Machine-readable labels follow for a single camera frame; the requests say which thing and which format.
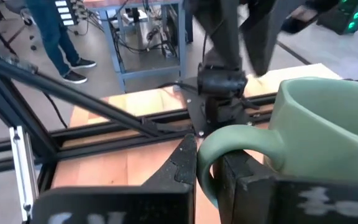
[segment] wooden tabletop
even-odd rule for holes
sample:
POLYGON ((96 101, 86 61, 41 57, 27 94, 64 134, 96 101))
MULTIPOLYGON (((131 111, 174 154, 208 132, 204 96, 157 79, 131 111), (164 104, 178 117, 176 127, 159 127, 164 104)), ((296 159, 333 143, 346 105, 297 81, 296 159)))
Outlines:
MULTIPOLYGON (((180 0, 149 0, 149 4, 170 4, 177 3, 180 0)), ((123 4, 130 7, 131 5, 143 5, 144 0, 84 0, 84 5, 87 8, 103 8, 103 7, 121 7, 123 4)))
MULTIPOLYGON (((322 64, 286 68, 270 71, 259 79, 249 75, 249 82, 244 94, 245 96, 255 96, 273 93, 278 90, 281 81, 300 77, 341 79, 340 76, 322 64)), ((110 96, 103 98, 103 100, 136 116, 186 108, 180 92, 173 91, 172 87, 110 96)), ((271 110, 272 107, 272 105, 264 106, 261 110, 271 110)), ((76 106, 71 117, 70 127, 105 121, 105 118, 76 106)), ((259 128, 267 127, 268 124, 259 126, 259 128)), ((64 146, 103 141, 134 134, 136 134, 134 131, 107 133, 68 141, 64 146)), ((141 185, 168 159, 179 142, 180 140, 163 142, 59 162, 52 188, 64 186, 141 185)), ((253 151, 247 152, 251 153, 258 161, 262 161, 261 154, 253 151)), ((218 211, 208 201, 199 186, 196 194, 196 223, 220 223, 218 211)))

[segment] black shoe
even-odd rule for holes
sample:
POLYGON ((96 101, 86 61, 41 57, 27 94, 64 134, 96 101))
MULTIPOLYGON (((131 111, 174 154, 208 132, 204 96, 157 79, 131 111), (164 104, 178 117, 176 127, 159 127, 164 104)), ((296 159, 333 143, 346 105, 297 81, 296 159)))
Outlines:
POLYGON ((71 82, 71 83, 75 83, 75 84, 81 84, 81 83, 84 83, 88 80, 88 78, 86 78, 85 76, 83 75, 80 75, 76 72, 73 72, 73 71, 69 71, 67 73, 67 75, 65 75, 63 77, 63 79, 66 81, 66 82, 71 82))
POLYGON ((71 65, 71 68, 72 69, 91 68, 91 67, 95 67, 95 66, 96 66, 96 62, 80 58, 80 61, 77 62, 77 64, 75 64, 75 65, 71 65))

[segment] metal table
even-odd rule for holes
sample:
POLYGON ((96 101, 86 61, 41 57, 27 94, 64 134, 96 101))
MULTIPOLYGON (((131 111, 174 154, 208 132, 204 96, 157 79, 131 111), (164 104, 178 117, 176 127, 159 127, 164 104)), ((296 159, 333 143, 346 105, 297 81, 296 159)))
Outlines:
MULTIPOLYGON (((167 25, 167 14, 168 14, 168 8, 172 6, 177 6, 177 10, 175 10, 175 13, 177 14, 176 18, 176 25, 177 25, 177 34, 178 34, 178 65, 170 66, 170 67, 164 67, 164 68, 153 68, 150 70, 140 70, 136 72, 128 72, 124 66, 124 62, 122 59, 120 60, 117 54, 117 48, 114 46, 113 36, 112 36, 112 27, 110 26, 109 18, 108 18, 108 10, 114 9, 118 10, 121 8, 121 6, 126 2, 126 0, 85 0, 84 4, 85 6, 92 10, 92 11, 98 11, 102 27, 104 30, 104 33, 106 35, 106 40, 109 45, 109 50, 111 53, 111 60, 114 66, 114 71, 117 73, 117 76, 119 77, 119 84, 121 87, 121 90, 123 92, 126 91, 125 86, 125 80, 131 79, 131 78, 140 78, 140 77, 146 77, 151 75, 163 75, 163 74, 169 74, 169 73, 179 73, 180 78, 185 77, 186 72, 186 27, 185 27, 185 17, 186 13, 183 8, 183 0, 149 0, 149 6, 160 6, 162 11, 162 22, 163 22, 163 28, 167 25)), ((137 7, 143 7, 144 2, 143 0, 128 0, 125 8, 137 8, 137 7)), ((123 30, 124 24, 122 22, 122 16, 120 13, 117 12, 116 14, 119 29, 120 29, 120 35, 124 35, 123 30)))

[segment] gray floor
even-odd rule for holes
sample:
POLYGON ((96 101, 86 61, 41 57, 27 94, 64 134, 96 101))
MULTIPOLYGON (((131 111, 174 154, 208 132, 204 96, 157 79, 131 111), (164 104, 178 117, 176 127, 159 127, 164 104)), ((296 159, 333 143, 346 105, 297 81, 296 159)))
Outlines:
MULTIPOLYGON (((8 20, 0 23, 0 30, 5 31, 4 36, 8 39, 22 26, 22 22, 17 16, 4 9, 2 10, 8 20)), ((79 27, 74 29, 80 33, 85 32, 86 22, 82 22, 79 27)), ((28 38, 31 33, 34 33, 34 31, 28 29, 21 32, 11 44, 13 49, 21 58, 37 64, 42 71, 59 79, 58 73, 46 57, 42 45, 37 43, 39 49, 34 52, 30 50, 28 38)), ((71 37, 82 57, 95 60, 98 63, 96 68, 80 71, 89 78, 87 83, 73 87, 98 98, 120 94, 121 91, 109 59, 104 34, 90 26, 87 35, 72 35, 71 37)), ((196 75, 197 64, 201 60, 203 33, 197 24, 194 28, 194 39, 195 41, 187 46, 188 70, 186 75, 188 77, 196 75)), ((358 79, 358 32, 354 35, 338 36, 323 27, 313 25, 294 36, 281 35, 279 40, 310 62, 323 63, 344 78, 358 79)), ((150 60, 149 55, 139 56, 128 52, 124 53, 124 58, 127 59, 126 65, 128 67, 141 67, 142 64, 150 60)), ((247 57, 244 57, 244 62, 247 73, 252 73, 252 69, 247 63, 247 57)), ((303 64, 280 47, 276 47, 270 69, 299 65, 303 64)), ((126 84, 129 91, 139 91, 154 88, 165 82, 172 82, 177 78, 177 74, 162 75, 129 80, 126 84)), ((17 84, 17 86, 47 129, 54 130, 63 127, 50 103, 41 92, 21 84, 17 84)), ((58 99, 55 101, 63 119, 68 123, 73 105, 58 99)), ((0 120, 0 138, 7 137, 7 135, 7 127, 0 120)), ((18 206, 14 173, 0 173, 0 223, 18 223, 20 221, 18 206)))

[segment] green mug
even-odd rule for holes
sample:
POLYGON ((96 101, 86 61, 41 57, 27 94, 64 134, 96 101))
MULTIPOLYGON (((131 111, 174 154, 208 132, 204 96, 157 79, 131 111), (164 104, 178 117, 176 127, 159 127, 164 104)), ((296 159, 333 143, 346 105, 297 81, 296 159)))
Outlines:
POLYGON ((217 206, 209 170, 234 150, 264 154, 274 171, 358 182, 358 82, 299 78, 281 83, 269 129, 232 125, 209 135, 197 154, 197 178, 217 206))

